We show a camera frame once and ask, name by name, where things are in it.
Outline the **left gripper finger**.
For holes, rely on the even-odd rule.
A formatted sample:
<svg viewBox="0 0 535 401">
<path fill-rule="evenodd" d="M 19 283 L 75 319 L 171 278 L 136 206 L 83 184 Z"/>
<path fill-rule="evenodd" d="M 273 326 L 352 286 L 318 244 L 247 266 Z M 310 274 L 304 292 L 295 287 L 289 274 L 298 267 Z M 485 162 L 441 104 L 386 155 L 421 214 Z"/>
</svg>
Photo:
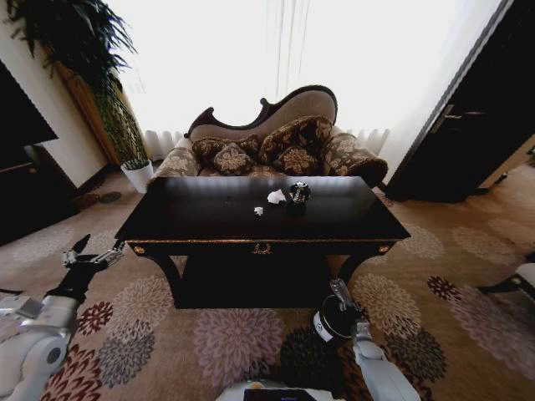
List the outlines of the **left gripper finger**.
<svg viewBox="0 0 535 401">
<path fill-rule="evenodd" d="M 105 251 L 104 253 L 93 256 L 86 263 L 90 263 L 96 266 L 112 266 L 118 262 L 124 254 L 125 243 L 123 241 L 117 240 L 114 246 Z"/>
<path fill-rule="evenodd" d="M 78 260 L 78 256 L 87 246 L 90 237 L 91 235 L 87 234 L 86 236 L 81 238 L 79 241 L 77 241 L 70 250 L 63 252 L 63 255 L 62 255 L 63 266 L 69 267 L 70 265 L 74 264 Z"/>
</svg>

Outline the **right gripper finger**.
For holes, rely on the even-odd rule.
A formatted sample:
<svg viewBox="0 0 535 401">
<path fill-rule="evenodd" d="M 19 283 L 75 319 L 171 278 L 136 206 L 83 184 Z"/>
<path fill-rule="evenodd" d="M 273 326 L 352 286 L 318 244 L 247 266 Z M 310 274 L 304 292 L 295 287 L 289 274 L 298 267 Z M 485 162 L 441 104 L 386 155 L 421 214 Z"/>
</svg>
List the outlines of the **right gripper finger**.
<svg viewBox="0 0 535 401">
<path fill-rule="evenodd" d="M 348 308 L 351 308 L 352 297 L 349 294 L 349 290 L 346 286 L 346 283 L 341 278 L 335 277 L 330 280 L 329 285 L 334 295 L 340 301 L 341 310 L 346 311 Z"/>
</svg>

